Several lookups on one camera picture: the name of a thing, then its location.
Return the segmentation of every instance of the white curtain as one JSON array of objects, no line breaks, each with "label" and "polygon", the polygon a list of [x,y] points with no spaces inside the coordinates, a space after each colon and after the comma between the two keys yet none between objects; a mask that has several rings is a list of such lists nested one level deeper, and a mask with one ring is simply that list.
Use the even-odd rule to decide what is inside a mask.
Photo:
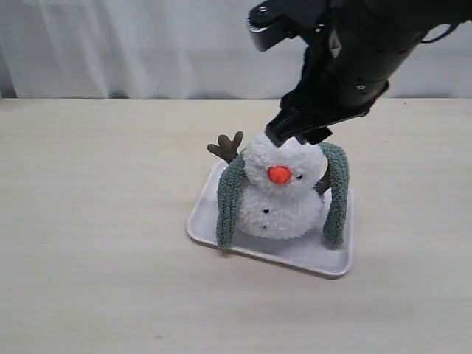
[{"label": "white curtain", "polygon": [[[17,97],[279,98],[304,44],[258,52],[255,0],[0,0],[0,91]],[[389,97],[472,97],[472,24],[421,46]]]}]

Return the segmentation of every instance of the screw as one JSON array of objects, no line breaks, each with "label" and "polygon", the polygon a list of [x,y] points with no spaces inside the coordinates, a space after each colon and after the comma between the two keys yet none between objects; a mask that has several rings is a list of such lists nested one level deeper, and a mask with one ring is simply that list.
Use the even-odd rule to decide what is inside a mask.
[{"label": "screw", "polygon": [[259,6],[259,7],[257,8],[257,13],[258,13],[259,15],[267,15],[267,7],[265,7],[265,6]]}]

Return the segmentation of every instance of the wooden table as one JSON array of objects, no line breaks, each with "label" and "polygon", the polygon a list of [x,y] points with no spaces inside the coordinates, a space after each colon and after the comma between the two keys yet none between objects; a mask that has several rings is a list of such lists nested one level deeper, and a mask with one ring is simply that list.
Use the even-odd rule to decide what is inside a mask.
[{"label": "wooden table", "polygon": [[467,353],[472,100],[333,127],[355,259],[324,280],[194,244],[206,145],[276,101],[0,100],[0,352]]}]

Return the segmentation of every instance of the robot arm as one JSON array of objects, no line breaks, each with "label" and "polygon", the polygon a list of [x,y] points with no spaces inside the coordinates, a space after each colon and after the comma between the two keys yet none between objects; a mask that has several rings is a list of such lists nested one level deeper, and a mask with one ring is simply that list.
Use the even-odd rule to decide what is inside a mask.
[{"label": "robot arm", "polygon": [[295,136],[318,144],[328,126],[364,117],[389,88],[389,78],[429,31],[443,38],[472,20],[471,0],[268,0],[249,13],[260,51],[286,38],[308,45],[302,77],[280,101],[265,133],[276,145]]}]

